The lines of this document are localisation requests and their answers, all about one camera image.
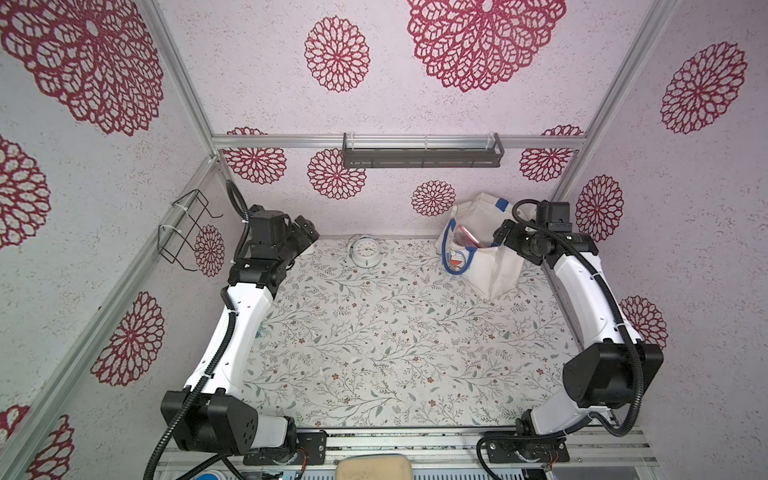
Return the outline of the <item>white canvas cartoon tote bag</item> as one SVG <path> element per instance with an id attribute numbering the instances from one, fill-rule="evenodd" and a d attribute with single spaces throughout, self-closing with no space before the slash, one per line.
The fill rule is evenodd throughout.
<path id="1" fill-rule="evenodd" d="M 518 289 L 525 260 L 505 246 L 493 245 L 494 231 L 512 219 L 513 204 L 504 198 L 480 193 L 455 205 L 437 237 L 439 263 L 448 275 L 461 280 L 479 298 L 491 300 Z M 463 248 L 453 241 L 453 231 L 464 225 L 482 248 Z"/>

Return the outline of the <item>pink plastic pencil case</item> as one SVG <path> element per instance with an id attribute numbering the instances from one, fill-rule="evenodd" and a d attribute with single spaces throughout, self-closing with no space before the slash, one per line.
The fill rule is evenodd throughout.
<path id="1" fill-rule="evenodd" d="M 458 224 L 453 231 L 453 241 L 463 248 L 482 248 L 482 243 L 464 225 Z"/>

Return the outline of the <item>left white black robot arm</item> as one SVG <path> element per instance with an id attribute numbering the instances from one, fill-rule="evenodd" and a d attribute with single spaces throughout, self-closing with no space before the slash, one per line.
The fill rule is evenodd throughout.
<path id="1" fill-rule="evenodd" d="M 319 234 L 302 216 L 291 218 L 261 205 L 248 206 L 233 181 L 227 181 L 226 191 L 243 231 L 227 283 L 220 291 L 222 314 L 184 387 L 167 391 L 161 401 L 167 427 L 147 461 L 146 479 L 154 478 L 171 443 L 183 451 L 209 456 L 185 473 L 187 479 L 216 463 L 238 475 L 233 458 L 252 451 L 276 464 L 308 457 L 292 417 L 261 414 L 245 401 L 243 374 L 256 333 L 281 283 Z"/>

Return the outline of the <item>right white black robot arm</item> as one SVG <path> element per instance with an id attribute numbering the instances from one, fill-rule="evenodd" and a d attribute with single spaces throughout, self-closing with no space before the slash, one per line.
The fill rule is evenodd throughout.
<path id="1" fill-rule="evenodd" d="M 584 340 L 562 371 L 562 387 L 525 412 L 515 435 L 524 442 L 555 441 L 596 422 L 623 437 L 639 419 L 646 390 L 664 361 L 620 307 L 603 272 L 595 240 L 574 231 L 567 202 L 523 199 L 494 233 L 497 245 L 559 280 Z"/>

